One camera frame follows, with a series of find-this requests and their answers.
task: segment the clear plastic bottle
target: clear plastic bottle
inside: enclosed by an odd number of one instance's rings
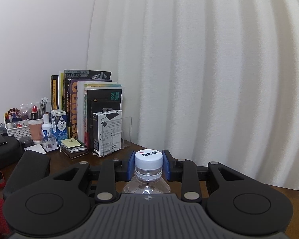
[[[162,178],[162,166],[163,155],[161,152],[152,149],[136,152],[135,175],[124,186],[123,193],[171,193],[171,188]]]

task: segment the blue gripper pad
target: blue gripper pad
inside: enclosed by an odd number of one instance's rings
[[[168,163],[168,160],[167,160],[167,157],[166,157],[164,151],[162,151],[162,154],[163,154],[163,172],[164,172],[164,175],[165,175],[165,179],[169,181],[170,178],[171,178],[169,163]]]
[[[134,158],[135,158],[136,151],[133,151],[133,153],[130,156],[130,159],[128,160],[128,180],[130,181],[133,174],[134,174]]]

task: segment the paper cup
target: paper cup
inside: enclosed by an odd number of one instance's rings
[[[43,124],[43,118],[42,119],[28,119],[28,124],[29,124],[30,133],[31,133],[33,142],[35,144],[40,144],[42,142],[41,126]]]

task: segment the white plastic basket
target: white plastic basket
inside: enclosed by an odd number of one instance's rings
[[[31,133],[30,133],[30,128],[28,126],[28,121],[27,120],[23,120],[23,124],[26,125],[24,127],[17,127],[17,128],[7,128],[7,124],[6,124],[6,120],[5,118],[3,118],[3,123],[5,125],[5,128],[7,130],[7,134],[8,136],[14,136],[17,140],[19,140],[21,137],[24,136],[29,136],[31,137]]]

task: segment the bottle neck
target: bottle neck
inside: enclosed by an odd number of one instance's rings
[[[134,174],[136,178],[142,182],[155,182],[162,177],[162,168],[147,171],[135,167]]]

